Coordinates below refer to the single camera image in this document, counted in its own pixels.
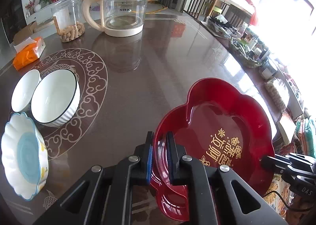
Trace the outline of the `wooden crib with pillow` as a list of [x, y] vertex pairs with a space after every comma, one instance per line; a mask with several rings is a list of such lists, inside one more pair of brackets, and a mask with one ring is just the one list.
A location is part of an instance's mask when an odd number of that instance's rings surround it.
[[185, 0], [183, 11], [195, 20], [222, 14], [232, 25], [256, 21], [256, 8], [251, 0]]

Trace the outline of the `white ribbed bowl black rim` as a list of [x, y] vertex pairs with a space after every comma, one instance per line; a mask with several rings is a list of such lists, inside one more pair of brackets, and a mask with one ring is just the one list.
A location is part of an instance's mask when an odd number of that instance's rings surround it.
[[36, 87], [31, 113], [36, 122], [60, 127], [70, 121], [79, 106], [80, 87], [75, 74], [68, 69], [49, 73]]

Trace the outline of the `glass kettle cream base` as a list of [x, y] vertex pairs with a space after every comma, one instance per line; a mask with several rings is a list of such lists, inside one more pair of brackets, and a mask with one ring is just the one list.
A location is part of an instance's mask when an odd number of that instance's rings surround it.
[[[142, 32], [148, 0], [83, 0], [82, 12], [86, 22], [94, 29], [111, 37], [130, 37]], [[90, 14], [90, 6], [100, 4], [100, 21]]]

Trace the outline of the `clear jar with snacks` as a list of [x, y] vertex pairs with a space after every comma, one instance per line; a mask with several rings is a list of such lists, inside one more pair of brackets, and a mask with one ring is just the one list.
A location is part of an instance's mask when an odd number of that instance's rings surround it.
[[82, 0], [59, 0], [52, 8], [53, 21], [61, 42], [70, 42], [85, 33]]

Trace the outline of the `red flower vase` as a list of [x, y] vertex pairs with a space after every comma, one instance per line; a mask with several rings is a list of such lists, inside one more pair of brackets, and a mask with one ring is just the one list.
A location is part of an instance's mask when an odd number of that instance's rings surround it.
[[36, 2], [36, 0], [29, 0], [28, 3], [25, 5], [25, 9], [30, 13], [37, 12], [42, 8], [40, 1]]

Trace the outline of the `cardboard box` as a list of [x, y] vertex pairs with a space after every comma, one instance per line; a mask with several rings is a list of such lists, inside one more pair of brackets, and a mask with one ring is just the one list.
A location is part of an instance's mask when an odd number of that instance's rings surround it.
[[14, 45], [18, 45], [30, 37], [34, 33], [34, 29], [37, 27], [37, 25], [37, 22], [34, 21], [17, 32], [13, 38]]

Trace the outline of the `blue white scalloped bowl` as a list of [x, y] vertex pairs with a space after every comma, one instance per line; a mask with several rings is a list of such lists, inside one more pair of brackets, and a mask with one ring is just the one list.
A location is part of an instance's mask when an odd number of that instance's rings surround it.
[[48, 152], [38, 128], [26, 113], [13, 113], [1, 139], [2, 164], [15, 193], [31, 201], [45, 186]]

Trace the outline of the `red flower plate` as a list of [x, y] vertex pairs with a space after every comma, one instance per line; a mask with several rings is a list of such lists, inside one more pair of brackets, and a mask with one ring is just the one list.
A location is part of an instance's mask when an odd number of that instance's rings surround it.
[[203, 165], [228, 165], [259, 195], [271, 185], [273, 173], [260, 163], [263, 156], [275, 154], [265, 111], [228, 82], [203, 78], [191, 86], [186, 103], [166, 114], [155, 132], [150, 183], [166, 217], [181, 222], [189, 219], [187, 188], [169, 181], [167, 132]]

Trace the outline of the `cluttered tray of bottles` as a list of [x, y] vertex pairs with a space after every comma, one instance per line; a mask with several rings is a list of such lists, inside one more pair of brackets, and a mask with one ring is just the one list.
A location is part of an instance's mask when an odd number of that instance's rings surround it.
[[277, 71], [276, 64], [269, 59], [271, 51], [248, 27], [239, 31], [223, 15], [208, 16], [206, 23], [215, 36], [228, 40], [229, 51], [243, 65], [249, 68], [269, 68], [272, 73]]

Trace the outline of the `dark display cabinet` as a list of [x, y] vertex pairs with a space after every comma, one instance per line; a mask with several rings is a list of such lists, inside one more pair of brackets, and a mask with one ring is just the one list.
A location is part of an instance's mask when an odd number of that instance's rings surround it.
[[2, 16], [2, 23], [8, 43], [11, 44], [15, 34], [26, 26], [21, 0], [11, 0]]

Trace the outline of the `small white bowl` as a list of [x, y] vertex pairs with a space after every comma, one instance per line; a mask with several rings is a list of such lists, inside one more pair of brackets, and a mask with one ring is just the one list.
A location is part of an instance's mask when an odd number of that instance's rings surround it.
[[37, 69], [30, 70], [21, 77], [11, 98], [11, 107], [14, 112], [21, 113], [30, 110], [33, 93], [41, 80]]

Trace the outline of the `orange tissue pack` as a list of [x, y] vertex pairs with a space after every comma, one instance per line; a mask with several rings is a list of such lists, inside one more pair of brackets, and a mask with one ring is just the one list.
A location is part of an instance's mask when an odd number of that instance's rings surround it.
[[17, 52], [13, 59], [14, 68], [19, 71], [23, 67], [39, 59], [45, 47], [46, 44], [42, 37], [37, 37], [35, 39], [28, 37], [20, 44], [14, 46], [14, 49]]

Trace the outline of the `white tv cabinet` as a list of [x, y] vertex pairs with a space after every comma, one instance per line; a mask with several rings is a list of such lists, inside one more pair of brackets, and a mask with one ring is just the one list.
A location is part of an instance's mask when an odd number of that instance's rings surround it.
[[41, 8], [39, 11], [33, 13], [29, 17], [25, 17], [26, 24], [29, 25], [33, 23], [34, 21], [36, 21], [37, 24], [39, 24], [41, 22], [46, 21], [47, 19], [50, 19], [53, 16], [52, 9], [65, 1], [68, 1], [68, 0], [58, 0], [57, 2], [54, 2], [52, 4], [49, 4]]

